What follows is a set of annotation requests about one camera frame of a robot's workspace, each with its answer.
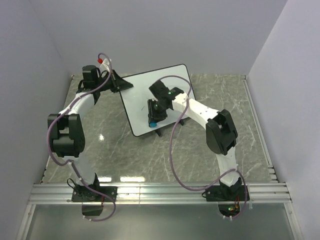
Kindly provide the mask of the blue whiteboard eraser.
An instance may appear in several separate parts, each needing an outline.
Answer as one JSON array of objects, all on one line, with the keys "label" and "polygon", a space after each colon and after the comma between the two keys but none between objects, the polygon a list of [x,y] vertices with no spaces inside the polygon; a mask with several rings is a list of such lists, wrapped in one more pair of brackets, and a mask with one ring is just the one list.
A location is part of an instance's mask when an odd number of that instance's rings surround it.
[{"label": "blue whiteboard eraser", "polygon": [[157,125],[158,125],[158,124],[157,124],[157,122],[155,122],[155,121],[152,121],[152,122],[149,123],[149,127],[150,127],[150,128],[156,128]]}]

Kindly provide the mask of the white whiteboard black frame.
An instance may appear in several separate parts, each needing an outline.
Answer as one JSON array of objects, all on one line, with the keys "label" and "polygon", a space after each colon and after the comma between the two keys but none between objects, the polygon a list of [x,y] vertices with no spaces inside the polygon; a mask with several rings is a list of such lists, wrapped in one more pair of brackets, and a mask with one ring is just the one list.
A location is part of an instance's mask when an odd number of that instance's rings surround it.
[{"label": "white whiteboard black frame", "polygon": [[188,68],[185,64],[159,68],[124,77],[124,80],[133,84],[132,88],[121,91],[120,96],[132,134],[135,137],[140,137],[173,124],[181,115],[178,111],[168,109],[166,111],[168,117],[165,120],[158,122],[155,127],[149,127],[148,100],[154,97],[149,87],[158,79],[169,75],[180,76],[189,82],[191,81]]}]

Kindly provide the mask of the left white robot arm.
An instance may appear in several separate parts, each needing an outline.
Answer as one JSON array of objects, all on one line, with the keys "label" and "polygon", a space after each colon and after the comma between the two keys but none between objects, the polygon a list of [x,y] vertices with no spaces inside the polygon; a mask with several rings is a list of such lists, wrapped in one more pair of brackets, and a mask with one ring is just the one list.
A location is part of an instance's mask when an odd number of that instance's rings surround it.
[{"label": "left white robot arm", "polygon": [[53,161],[59,166],[68,165],[76,176],[71,186],[73,199],[98,202],[105,193],[84,154],[86,139],[82,119],[98,102],[101,92],[118,93],[133,88],[133,84],[109,67],[101,71],[94,65],[86,65],[82,68],[82,76],[73,101],[60,113],[48,116],[47,145]]}]

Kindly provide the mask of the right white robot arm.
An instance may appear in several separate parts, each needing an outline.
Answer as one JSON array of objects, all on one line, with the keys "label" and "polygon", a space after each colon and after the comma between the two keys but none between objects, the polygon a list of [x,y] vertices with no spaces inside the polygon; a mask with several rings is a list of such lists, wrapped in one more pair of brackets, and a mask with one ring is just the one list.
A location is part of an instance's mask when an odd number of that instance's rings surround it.
[{"label": "right white robot arm", "polygon": [[216,155],[220,177],[219,185],[209,185],[204,191],[211,194],[214,201],[236,200],[246,193],[244,180],[237,171],[236,144],[238,132],[229,111],[210,108],[178,87],[169,89],[161,80],[149,87],[153,99],[147,101],[148,123],[155,125],[167,118],[167,110],[178,111],[200,124],[205,130],[208,148]]}]

